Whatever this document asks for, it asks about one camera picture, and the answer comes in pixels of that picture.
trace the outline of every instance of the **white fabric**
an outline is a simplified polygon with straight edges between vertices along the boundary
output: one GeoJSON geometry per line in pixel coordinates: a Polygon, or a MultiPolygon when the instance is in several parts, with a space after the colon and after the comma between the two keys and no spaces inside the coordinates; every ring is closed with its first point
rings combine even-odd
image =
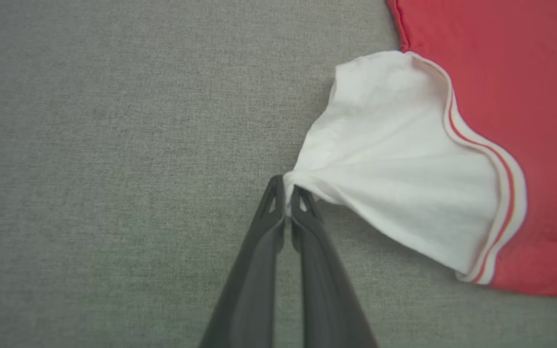
{"type": "Polygon", "coordinates": [[[396,51],[337,66],[328,106],[285,174],[288,198],[294,185],[307,188],[470,272],[497,213],[497,176],[485,154],[446,133],[448,86],[418,57],[396,51]]]}

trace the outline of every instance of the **gray tablecloth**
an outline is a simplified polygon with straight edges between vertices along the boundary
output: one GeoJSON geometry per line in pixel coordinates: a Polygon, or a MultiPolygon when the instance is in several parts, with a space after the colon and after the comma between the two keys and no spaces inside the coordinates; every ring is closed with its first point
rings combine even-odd
{"type": "MultiPolygon", "coordinates": [[[[0,347],[193,347],[334,66],[397,49],[382,0],[0,0],[0,347]]],[[[383,347],[557,347],[489,290],[321,204],[383,347]]],[[[276,347],[300,347],[300,264],[276,347]]]]}

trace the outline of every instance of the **red fabric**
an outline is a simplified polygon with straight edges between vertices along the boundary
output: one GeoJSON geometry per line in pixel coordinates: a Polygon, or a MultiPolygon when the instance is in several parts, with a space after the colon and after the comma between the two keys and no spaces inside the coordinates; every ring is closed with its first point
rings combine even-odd
{"type": "Polygon", "coordinates": [[[403,51],[439,64],[474,131],[526,176],[528,214],[491,286],[557,295],[557,0],[388,0],[403,51]]]}

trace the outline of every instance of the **red stripe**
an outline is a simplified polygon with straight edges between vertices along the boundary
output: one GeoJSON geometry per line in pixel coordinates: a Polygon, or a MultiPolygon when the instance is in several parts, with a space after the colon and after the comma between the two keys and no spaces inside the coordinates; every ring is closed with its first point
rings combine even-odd
{"type": "Polygon", "coordinates": [[[495,244],[497,244],[497,242],[500,241],[500,239],[502,238],[502,234],[504,234],[504,231],[507,229],[509,223],[511,222],[511,217],[513,216],[513,213],[514,213],[514,210],[515,210],[515,185],[513,183],[513,173],[511,172],[511,169],[509,168],[509,166],[504,161],[504,158],[502,158],[502,156],[500,156],[500,154],[498,154],[497,151],[495,151],[493,148],[491,148],[488,145],[480,144],[480,143],[477,143],[476,141],[473,141],[473,140],[470,140],[470,139],[466,138],[464,135],[462,135],[457,130],[457,128],[455,127],[455,123],[453,123],[453,117],[452,117],[452,111],[451,111],[453,109],[453,103],[454,103],[454,101],[451,101],[451,109],[449,110],[449,119],[451,121],[451,128],[453,128],[453,132],[455,132],[455,134],[457,134],[457,136],[460,137],[461,139],[463,139],[464,141],[467,141],[468,143],[472,143],[474,145],[479,145],[479,146],[488,148],[489,150],[491,150],[491,152],[496,154],[498,159],[502,162],[502,165],[504,165],[504,170],[506,170],[506,174],[509,177],[509,186],[510,186],[510,191],[511,191],[511,195],[510,195],[510,199],[509,199],[509,209],[506,212],[506,216],[504,218],[504,223],[502,224],[502,227],[498,231],[498,235],[496,236],[495,241],[493,241],[493,244],[491,244],[491,246],[487,250],[487,253],[485,254],[484,259],[483,259],[483,264],[480,266],[480,270],[478,271],[477,276],[472,281],[472,282],[478,282],[483,277],[484,265],[486,263],[487,258],[489,257],[489,253],[491,253],[491,249],[493,249],[493,246],[495,244]]]}

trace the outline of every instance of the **striped trim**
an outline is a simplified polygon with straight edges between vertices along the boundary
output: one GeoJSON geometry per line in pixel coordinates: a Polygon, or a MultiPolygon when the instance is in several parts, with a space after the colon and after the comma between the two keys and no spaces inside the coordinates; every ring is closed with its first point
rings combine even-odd
{"type": "Polygon", "coordinates": [[[451,78],[442,67],[414,52],[405,54],[435,69],[444,77],[449,91],[444,111],[444,127],[447,134],[457,143],[486,154],[498,173],[499,205],[487,239],[480,253],[475,255],[471,271],[467,275],[457,275],[460,280],[465,282],[489,284],[495,272],[498,252],[515,236],[526,218],[528,196],[524,172],[515,158],[504,148],[474,132],[462,119],[457,108],[451,78]]]}

